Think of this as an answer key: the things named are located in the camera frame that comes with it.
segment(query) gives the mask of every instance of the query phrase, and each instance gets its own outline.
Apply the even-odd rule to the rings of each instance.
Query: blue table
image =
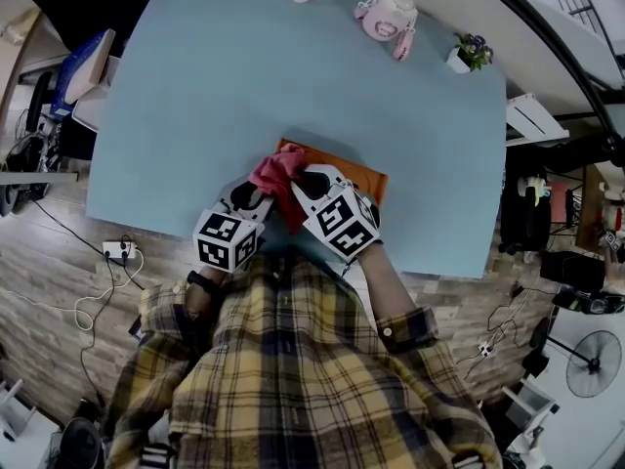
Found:
[[[109,94],[88,215],[191,237],[221,187],[286,137],[389,175],[382,236],[397,268],[481,277],[505,79],[453,72],[455,37],[425,15],[398,63],[354,20],[358,1],[151,0]]]

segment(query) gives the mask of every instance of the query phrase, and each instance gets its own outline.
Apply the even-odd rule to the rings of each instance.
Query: small succulent plant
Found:
[[[460,43],[457,47],[460,49],[458,57],[464,63],[475,71],[481,69],[486,64],[492,64],[494,53],[490,47],[486,46],[486,40],[482,36],[466,33],[464,35],[455,33]]]

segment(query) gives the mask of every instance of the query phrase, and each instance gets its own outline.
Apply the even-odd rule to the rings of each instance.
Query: wooden tray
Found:
[[[295,141],[289,141],[288,139],[280,139],[277,144],[277,149],[289,143],[293,143],[304,150],[305,159],[308,164],[324,163],[334,165],[347,179],[357,185],[359,190],[373,196],[378,202],[378,207],[382,208],[382,199],[384,198],[384,191],[387,188],[389,176],[371,170],[363,165],[359,165],[358,163],[339,158],[329,152],[320,151],[319,149],[311,148]]]

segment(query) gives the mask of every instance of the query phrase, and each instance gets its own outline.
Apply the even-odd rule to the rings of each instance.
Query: black pole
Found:
[[[574,351],[574,350],[570,349],[568,346],[565,346],[562,342],[558,342],[556,339],[552,339],[549,335],[547,335],[547,340],[553,342],[554,344],[557,344],[558,346],[560,346],[563,349],[566,349],[572,355],[576,356],[580,360],[583,360],[587,364],[591,364],[591,361],[588,358],[586,358],[585,356],[580,355],[577,351]]]

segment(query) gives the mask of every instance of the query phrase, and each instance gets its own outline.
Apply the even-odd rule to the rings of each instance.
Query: pink towel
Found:
[[[304,167],[306,167],[304,150],[289,143],[275,154],[263,159],[249,178],[250,183],[258,186],[262,194],[275,196],[277,208],[292,234],[298,231],[307,219],[300,202],[291,191],[291,181],[299,178],[299,172]]]

